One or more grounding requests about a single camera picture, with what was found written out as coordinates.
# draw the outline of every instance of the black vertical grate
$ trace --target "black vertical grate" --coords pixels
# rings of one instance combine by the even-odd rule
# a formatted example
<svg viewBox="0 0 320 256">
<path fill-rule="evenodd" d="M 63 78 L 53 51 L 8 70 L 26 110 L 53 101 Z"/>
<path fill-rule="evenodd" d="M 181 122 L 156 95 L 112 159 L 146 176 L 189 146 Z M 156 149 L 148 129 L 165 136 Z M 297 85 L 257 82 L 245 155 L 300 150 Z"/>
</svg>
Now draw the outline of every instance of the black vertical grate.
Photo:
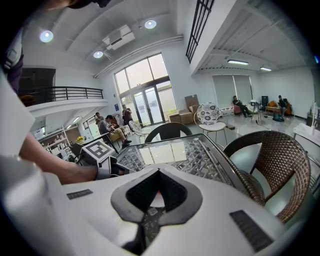
<svg viewBox="0 0 320 256">
<path fill-rule="evenodd" d="M 197 0 L 186 56 L 191 63 L 215 0 Z"/>
</svg>

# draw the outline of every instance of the table leg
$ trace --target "table leg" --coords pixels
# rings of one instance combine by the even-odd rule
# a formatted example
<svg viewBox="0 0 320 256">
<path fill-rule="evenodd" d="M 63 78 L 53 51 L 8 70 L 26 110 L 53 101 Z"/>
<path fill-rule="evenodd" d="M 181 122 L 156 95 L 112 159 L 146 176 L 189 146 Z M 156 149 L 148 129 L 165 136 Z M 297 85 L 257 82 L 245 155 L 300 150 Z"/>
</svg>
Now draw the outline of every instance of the table leg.
<svg viewBox="0 0 320 256">
<path fill-rule="evenodd" d="M 113 147 L 113 149 L 115 150 L 115 152 L 119 155 L 118 150 L 116 149 L 115 145 L 113 144 L 113 142 L 110 140 L 109 136 L 106 134 L 105 136 L 103 136 L 103 140 L 106 141 L 107 143 L 111 144 L 111 146 Z"/>
</svg>

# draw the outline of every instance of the backpack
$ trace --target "backpack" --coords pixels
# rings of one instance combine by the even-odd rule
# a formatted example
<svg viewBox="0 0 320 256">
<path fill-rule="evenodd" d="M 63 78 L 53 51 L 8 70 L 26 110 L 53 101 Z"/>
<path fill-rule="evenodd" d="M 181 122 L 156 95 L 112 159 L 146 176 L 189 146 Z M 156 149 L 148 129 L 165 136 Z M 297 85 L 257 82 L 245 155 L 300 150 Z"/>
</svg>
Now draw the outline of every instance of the backpack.
<svg viewBox="0 0 320 256">
<path fill-rule="evenodd" d="M 272 120 L 277 121 L 277 122 L 284 122 L 284 118 L 282 117 L 281 114 L 279 113 L 273 113 L 273 118 Z"/>
</svg>

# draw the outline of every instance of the brown wicker chair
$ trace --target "brown wicker chair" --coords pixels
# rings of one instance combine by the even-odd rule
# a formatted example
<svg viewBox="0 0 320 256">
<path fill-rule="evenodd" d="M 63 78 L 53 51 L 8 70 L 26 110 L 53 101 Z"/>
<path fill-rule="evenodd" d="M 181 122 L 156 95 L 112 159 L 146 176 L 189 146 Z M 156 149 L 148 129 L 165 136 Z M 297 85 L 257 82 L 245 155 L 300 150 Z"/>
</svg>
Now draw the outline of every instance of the brown wicker chair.
<svg viewBox="0 0 320 256">
<path fill-rule="evenodd" d="M 237 138 L 223 152 L 230 157 L 236 151 L 258 143 L 262 143 L 261 148 L 250 174 L 255 168 L 259 170 L 266 178 L 271 193 L 265 197 L 259 182 L 247 172 L 239 171 L 237 175 L 251 198 L 264 206 L 295 174 L 293 195 L 277 215 L 286 223 L 298 211 L 308 191 L 311 171 L 307 154 L 295 139 L 273 130 L 257 131 Z"/>
</svg>

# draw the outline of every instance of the chair leg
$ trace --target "chair leg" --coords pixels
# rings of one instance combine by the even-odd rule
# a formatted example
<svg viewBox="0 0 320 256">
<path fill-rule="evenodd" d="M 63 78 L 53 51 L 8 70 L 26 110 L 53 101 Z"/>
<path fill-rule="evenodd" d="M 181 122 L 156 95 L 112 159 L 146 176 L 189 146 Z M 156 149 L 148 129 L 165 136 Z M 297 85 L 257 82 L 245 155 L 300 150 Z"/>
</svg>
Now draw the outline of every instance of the chair leg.
<svg viewBox="0 0 320 256">
<path fill-rule="evenodd" d="M 225 146 L 228 145 L 227 136 L 226 136 L 226 130 L 223 128 L 224 137 L 225 137 Z"/>
</svg>

